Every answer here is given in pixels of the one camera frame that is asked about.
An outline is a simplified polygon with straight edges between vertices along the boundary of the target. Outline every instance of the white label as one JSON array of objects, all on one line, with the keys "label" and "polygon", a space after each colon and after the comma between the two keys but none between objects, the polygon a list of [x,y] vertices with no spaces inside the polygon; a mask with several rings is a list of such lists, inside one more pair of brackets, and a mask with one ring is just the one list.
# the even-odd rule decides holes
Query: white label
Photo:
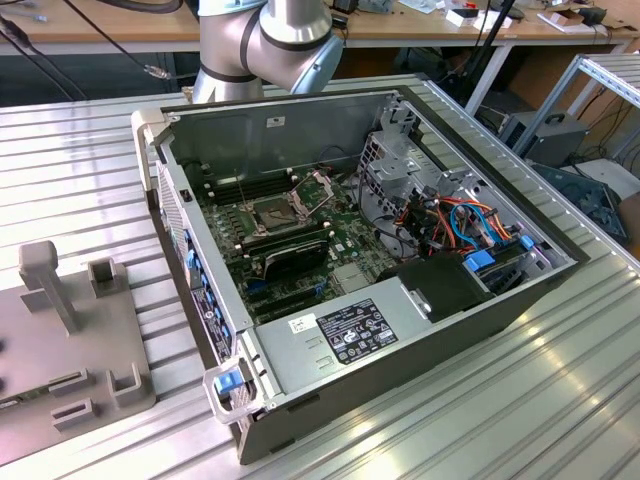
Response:
[{"label": "white label", "polygon": [[284,117],[267,118],[267,128],[284,127]]},{"label": "white label", "polygon": [[380,338],[380,340],[384,340],[389,335],[393,335],[393,332],[391,330],[387,330],[385,332],[382,332],[380,335],[378,335],[378,337]]},{"label": "white label", "polygon": [[317,326],[316,316],[313,313],[307,313],[301,317],[289,320],[289,327],[291,327],[291,331],[294,334],[304,332],[305,330],[309,330],[310,328]]}]

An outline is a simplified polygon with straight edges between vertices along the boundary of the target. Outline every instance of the metal shelf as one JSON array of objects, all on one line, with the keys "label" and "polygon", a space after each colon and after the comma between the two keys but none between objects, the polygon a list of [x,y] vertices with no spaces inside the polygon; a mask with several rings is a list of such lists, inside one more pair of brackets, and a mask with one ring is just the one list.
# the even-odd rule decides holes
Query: metal shelf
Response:
[{"label": "metal shelf", "polygon": [[513,146],[517,155],[522,155],[547,114],[580,72],[640,108],[640,55],[577,55]]}]

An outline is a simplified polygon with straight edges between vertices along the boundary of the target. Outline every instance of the barcode sticker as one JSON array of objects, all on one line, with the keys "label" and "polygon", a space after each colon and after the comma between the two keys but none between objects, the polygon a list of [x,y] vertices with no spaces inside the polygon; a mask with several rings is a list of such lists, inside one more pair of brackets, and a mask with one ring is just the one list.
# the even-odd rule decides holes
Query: barcode sticker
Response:
[{"label": "barcode sticker", "polygon": [[289,327],[294,334],[304,332],[310,328],[317,327],[316,316],[313,313],[307,313],[293,320],[289,320]]}]

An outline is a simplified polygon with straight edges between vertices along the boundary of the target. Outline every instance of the warning label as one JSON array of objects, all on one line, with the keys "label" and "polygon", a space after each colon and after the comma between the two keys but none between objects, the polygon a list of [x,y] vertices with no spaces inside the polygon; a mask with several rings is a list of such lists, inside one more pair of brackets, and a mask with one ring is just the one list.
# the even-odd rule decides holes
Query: warning label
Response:
[{"label": "warning label", "polygon": [[370,298],[316,321],[344,365],[398,341]]}]

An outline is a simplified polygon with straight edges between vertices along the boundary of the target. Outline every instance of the aluminum extrusion table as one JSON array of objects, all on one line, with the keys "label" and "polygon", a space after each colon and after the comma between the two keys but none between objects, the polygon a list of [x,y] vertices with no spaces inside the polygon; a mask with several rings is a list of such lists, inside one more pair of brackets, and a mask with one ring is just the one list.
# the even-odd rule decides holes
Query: aluminum extrusion table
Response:
[{"label": "aluminum extrusion table", "polygon": [[[39,238],[56,242],[61,273],[105,255],[124,262],[159,400],[5,466],[0,477],[638,478],[640,265],[435,85],[398,76],[328,88],[399,83],[574,239],[590,264],[503,333],[240,466],[200,385],[202,364],[144,204],[129,126],[132,111],[183,98],[0,110],[0,288],[18,281],[17,245]],[[424,141],[436,154],[447,149],[437,138]]]},{"label": "aluminum extrusion table", "polygon": [[[570,114],[575,115],[577,113],[579,106],[585,102],[597,84],[608,88],[636,108],[640,108],[640,55],[633,53],[623,55],[576,55],[525,131],[513,145],[515,153],[522,154],[544,119],[553,109],[553,106],[580,72],[589,75],[591,81],[569,107],[568,112]],[[629,137],[613,156],[617,156],[620,151],[626,148],[637,133],[639,132]]]}]

